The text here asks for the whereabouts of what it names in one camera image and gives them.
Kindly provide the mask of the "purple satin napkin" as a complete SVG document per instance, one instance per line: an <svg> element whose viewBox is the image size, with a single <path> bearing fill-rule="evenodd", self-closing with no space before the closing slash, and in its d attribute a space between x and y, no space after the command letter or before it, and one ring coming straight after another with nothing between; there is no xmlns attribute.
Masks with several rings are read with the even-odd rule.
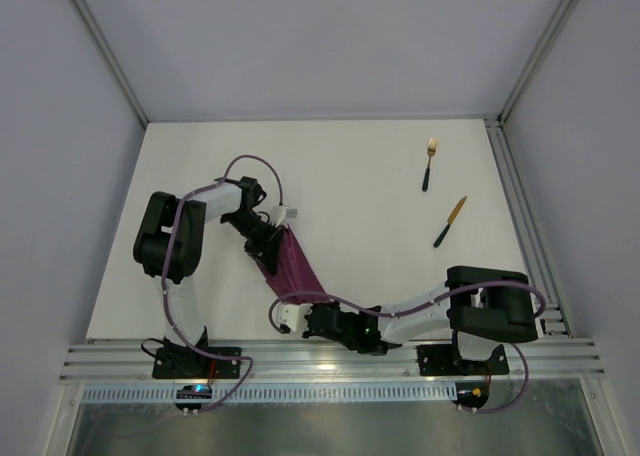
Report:
<svg viewBox="0 0 640 456"><path fill-rule="evenodd" d="M280 246L278 272L269 276L265 270L259 268L266 284L281 302L288 304L328 303L330 298L311 267L295 233L288 226Z"/></svg>

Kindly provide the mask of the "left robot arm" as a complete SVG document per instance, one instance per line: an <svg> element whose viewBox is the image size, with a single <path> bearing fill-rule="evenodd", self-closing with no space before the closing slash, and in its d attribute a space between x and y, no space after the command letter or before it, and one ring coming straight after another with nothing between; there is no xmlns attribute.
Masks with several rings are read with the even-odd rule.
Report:
<svg viewBox="0 0 640 456"><path fill-rule="evenodd" d="M170 355L214 359L193 281L208 223L229 224L244 251L269 276L277 274L283 225L263 220L255 208L266 192L254 178L220 178L182 197L157 191L147 203L133 246L144 274L158 281L166 321L163 349Z"/></svg>

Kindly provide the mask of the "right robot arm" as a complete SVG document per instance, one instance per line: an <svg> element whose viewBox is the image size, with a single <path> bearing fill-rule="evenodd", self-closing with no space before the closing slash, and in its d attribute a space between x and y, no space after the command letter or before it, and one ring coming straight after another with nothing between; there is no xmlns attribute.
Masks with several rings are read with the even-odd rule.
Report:
<svg viewBox="0 0 640 456"><path fill-rule="evenodd" d="M536 341L545 309L545 296L522 273L454 266L439 286L402 303L364 309L338 300L314 303L303 317L302 336L385 356L447 330L449 341L417 348L421 375L505 375L505 345Z"/></svg>

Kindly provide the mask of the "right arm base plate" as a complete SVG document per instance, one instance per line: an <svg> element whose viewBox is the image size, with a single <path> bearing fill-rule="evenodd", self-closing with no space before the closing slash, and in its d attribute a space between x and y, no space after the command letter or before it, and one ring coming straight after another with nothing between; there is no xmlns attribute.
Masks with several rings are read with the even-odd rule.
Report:
<svg viewBox="0 0 640 456"><path fill-rule="evenodd" d="M505 348L498 345L485 361L463 360L453 343L416 348L419 372L424 377L508 375Z"/></svg>

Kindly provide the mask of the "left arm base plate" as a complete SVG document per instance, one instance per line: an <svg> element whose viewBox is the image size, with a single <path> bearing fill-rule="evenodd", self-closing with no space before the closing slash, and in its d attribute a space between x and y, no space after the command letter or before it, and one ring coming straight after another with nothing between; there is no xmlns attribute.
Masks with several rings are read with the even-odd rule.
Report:
<svg viewBox="0 0 640 456"><path fill-rule="evenodd" d="M188 347L165 340L154 354L152 378L238 380L240 362L205 357Z"/></svg>

